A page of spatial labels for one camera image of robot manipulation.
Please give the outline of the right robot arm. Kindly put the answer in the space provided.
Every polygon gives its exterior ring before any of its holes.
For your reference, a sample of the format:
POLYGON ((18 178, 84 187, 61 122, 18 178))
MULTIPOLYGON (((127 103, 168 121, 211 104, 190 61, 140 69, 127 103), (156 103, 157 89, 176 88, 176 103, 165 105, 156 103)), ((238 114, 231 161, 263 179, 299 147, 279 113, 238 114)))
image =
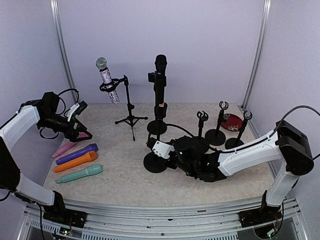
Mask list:
POLYGON ((228 150, 203 153, 199 140, 183 136, 172 143, 157 140, 152 151, 187 176, 209 183, 262 163, 281 160, 274 182, 262 195, 261 206, 239 212, 243 228, 280 219, 284 198, 298 179, 314 168, 307 136, 285 120, 278 121, 276 128, 266 135, 228 150))

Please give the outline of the teal microphone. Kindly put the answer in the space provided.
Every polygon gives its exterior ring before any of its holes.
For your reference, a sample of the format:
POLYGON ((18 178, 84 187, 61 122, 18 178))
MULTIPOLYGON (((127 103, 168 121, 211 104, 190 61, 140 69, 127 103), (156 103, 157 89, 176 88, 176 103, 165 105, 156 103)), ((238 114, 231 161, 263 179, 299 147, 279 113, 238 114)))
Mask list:
POLYGON ((64 176, 61 176, 60 178, 55 180, 56 184, 64 184, 68 182, 73 182, 78 179, 86 178, 89 176, 94 176, 97 174, 100 174, 103 172, 103 167, 100 164, 94 164, 91 165, 83 170, 79 170, 64 176))

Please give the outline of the purple microphone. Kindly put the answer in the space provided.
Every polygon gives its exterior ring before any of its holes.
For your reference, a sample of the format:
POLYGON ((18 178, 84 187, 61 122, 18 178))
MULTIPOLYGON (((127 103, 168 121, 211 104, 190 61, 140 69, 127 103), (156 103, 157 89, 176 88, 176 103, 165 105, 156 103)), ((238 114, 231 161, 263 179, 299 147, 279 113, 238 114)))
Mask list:
POLYGON ((89 145, 87 145, 86 147, 84 147, 82 149, 79 149, 79 150, 77 150, 75 152, 72 152, 72 153, 70 153, 68 155, 65 155, 65 156, 59 158, 58 160, 55 161, 55 163, 57 165, 62 165, 62 164, 67 163, 67 162, 69 162, 71 160, 79 158, 79 157, 85 155, 88 152, 91 152, 91 151, 97 152, 98 150, 99 150, 98 145, 96 143, 92 143, 92 144, 89 144, 89 145))

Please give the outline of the orange microphone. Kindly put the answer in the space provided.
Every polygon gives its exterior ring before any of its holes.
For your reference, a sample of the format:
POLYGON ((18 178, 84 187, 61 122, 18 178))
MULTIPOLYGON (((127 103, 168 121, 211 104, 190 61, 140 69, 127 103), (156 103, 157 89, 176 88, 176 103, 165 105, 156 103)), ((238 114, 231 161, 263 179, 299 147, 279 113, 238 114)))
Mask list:
POLYGON ((77 157, 73 160, 70 160, 66 163, 60 164, 58 166, 56 166, 53 169, 54 173, 59 173, 59 172, 63 172, 66 170, 69 170, 71 168, 77 167, 79 165, 85 164, 85 163, 89 163, 89 162, 93 162, 98 158, 98 155, 95 151, 89 151, 86 154, 84 154, 83 156, 77 157))

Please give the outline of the tall round stand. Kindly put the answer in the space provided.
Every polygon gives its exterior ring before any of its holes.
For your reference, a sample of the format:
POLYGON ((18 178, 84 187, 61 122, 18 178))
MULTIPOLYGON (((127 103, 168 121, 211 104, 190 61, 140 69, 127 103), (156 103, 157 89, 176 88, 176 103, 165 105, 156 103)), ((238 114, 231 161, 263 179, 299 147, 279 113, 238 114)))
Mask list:
POLYGON ((157 70, 148 73, 148 81, 153 83, 153 90, 155 92, 155 106, 154 116, 155 120, 147 125, 147 131, 152 135, 162 135, 167 131, 167 125, 163 119, 167 115, 168 105, 165 103, 165 87, 167 85, 166 71, 157 70))

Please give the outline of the pink microphone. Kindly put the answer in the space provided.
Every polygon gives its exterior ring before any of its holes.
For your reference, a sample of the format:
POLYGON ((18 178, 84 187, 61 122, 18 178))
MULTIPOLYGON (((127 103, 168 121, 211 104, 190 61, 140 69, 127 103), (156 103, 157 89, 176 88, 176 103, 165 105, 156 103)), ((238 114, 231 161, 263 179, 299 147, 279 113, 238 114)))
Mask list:
MULTIPOLYGON (((84 132, 81 132, 78 136, 79 139, 83 139, 85 137, 87 137, 88 135, 84 132)), ((63 144, 60 148, 58 148, 52 155, 51 157, 54 159, 54 158, 57 158, 59 156, 61 156, 63 153, 65 153, 67 150, 71 149, 72 147, 74 147, 76 144, 78 144, 78 142, 71 142, 71 141, 68 141, 66 142, 65 144, 63 144)))

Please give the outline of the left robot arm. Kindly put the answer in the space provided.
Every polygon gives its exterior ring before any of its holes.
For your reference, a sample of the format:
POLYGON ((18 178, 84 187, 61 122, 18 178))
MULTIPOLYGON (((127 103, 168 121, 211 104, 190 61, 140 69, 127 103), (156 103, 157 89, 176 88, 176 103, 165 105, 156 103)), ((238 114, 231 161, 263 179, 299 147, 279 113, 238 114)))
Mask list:
POLYGON ((12 150, 17 143, 28 137, 28 132, 37 128, 52 130, 73 143, 90 140, 93 135, 76 115, 86 107, 81 102, 75 113, 65 117, 58 113, 61 95, 52 91, 43 94, 41 99, 22 103, 17 112, 0 128, 0 187, 9 191, 23 202, 35 204, 42 210, 42 218, 53 223, 84 228, 87 213, 68 209, 61 193, 50 190, 26 177, 16 164, 12 150))

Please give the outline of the black microphone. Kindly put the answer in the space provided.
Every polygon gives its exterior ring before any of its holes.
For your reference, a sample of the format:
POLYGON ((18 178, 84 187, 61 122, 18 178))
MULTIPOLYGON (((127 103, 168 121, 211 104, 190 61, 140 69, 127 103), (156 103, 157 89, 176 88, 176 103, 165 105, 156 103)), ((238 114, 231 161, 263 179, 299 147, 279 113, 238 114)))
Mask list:
POLYGON ((164 106, 167 58, 163 54, 159 54, 155 59, 155 86, 156 86, 156 104, 159 107, 164 106))

